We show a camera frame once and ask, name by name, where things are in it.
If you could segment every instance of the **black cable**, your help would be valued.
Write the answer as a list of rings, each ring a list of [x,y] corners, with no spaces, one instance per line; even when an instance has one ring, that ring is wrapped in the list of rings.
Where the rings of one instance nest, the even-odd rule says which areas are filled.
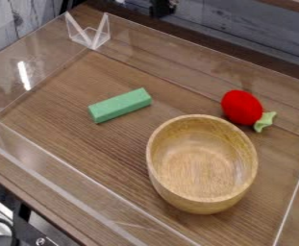
[[[12,233],[12,241],[11,241],[11,246],[17,246],[17,240],[16,240],[16,229],[13,228],[13,226],[11,225],[11,223],[0,218],[0,223],[4,224]]]

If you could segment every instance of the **green block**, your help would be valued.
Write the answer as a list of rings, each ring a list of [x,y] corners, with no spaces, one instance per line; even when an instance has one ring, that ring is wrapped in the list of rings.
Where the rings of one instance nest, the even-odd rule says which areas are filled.
[[[135,89],[111,99],[88,106],[95,123],[101,123],[151,104],[151,97],[143,88]]]

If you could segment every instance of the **acrylic bracket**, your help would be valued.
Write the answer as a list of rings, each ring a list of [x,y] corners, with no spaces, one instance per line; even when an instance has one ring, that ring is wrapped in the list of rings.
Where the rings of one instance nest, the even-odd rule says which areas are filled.
[[[69,38],[88,49],[96,50],[111,39],[109,18],[107,13],[103,15],[97,30],[91,27],[83,29],[68,12],[65,13],[65,22]]]

